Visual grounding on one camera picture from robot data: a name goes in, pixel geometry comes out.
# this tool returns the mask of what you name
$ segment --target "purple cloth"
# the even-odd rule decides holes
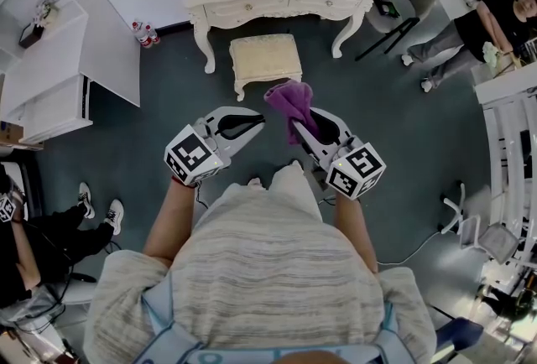
[[[310,114],[312,97],[313,91],[308,84],[292,80],[274,86],[265,93],[265,101],[287,118],[287,136],[291,145],[300,143],[292,120],[300,121],[314,137],[319,137],[319,128]]]

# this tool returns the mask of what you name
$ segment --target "black and white marker cube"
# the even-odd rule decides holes
[[[355,200],[377,184],[385,169],[386,164],[377,151],[371,143],[366,143],[345,157],[333,161],[326,183],[349,199]]]
[[[0,198],[0,221],[11,221],[13,213],[15,213],[15,205],[7,195],[3,195],[2,198]]]
[[[164,161],[185,185],[213,176],[224,165],[191,125],[166,146]]]

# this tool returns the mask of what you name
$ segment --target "black pants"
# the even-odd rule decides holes
[[[99,253],[112,239],[114,229],[105,222],[93,230],[78,230],[85,214],[85,206],[76,205],[65,212],[34,218],[29,223],[39,228],[72,265]]]
[[[492,288],[490,292],[496,296],[496,299],[493,299],[492,297],[483,297],[482,302],[486,303],[498,316],[501,316],[504,310],[511,306],[516,300],[499,289]]]

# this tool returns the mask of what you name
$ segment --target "upholstered stool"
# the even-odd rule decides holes
[[[243,87],[250,82],[290,78],[302,80],[302,66],[292,34],[265,34],[232,40],[229,53],[235,71],[237,100],[244,99]]]

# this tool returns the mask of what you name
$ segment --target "gray pants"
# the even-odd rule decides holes
[[[436,88],[443,80],[451,78],[455,73],[461,70],[470,70],[474,65],[481,64],[481,61],[464,46],[459,32],[456,31],[455,23],[451,21],[438,36],[429,42],[411,46],[408,49],[408,53],[415,61],[423,63],[437,56],[442,51],[450,48],[458,48],[459,46],[461,47],[459,52],[445,63],[436,66],[427,74],[427,78],[433,87]]]

